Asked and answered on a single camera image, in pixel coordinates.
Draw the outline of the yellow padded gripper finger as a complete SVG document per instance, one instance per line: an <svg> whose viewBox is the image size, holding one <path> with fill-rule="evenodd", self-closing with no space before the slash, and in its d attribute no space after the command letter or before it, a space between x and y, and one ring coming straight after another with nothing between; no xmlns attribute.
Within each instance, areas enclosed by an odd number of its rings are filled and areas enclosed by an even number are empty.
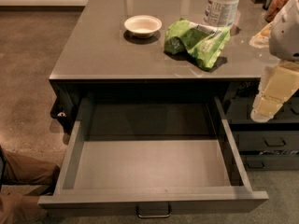
<svg viewBox="0 0 299 224"><path fill-rule="evenodd" d="M299 62L280 61L274 68L266 67L252 105L251 119L269 121L298 90Z"/></svg>

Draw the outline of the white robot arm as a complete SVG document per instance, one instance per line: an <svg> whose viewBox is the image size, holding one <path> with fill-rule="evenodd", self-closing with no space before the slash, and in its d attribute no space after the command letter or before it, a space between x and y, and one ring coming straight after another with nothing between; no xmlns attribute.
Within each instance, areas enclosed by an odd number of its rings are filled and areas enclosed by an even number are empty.
<svg viewBox="0 0 299 224"><path fill-rule="evenodd" d="M279 63L264 69L252 105L250 117L261 123L272 119L299 90L299 0L289 0L276 15L268 44Z"/></svg>

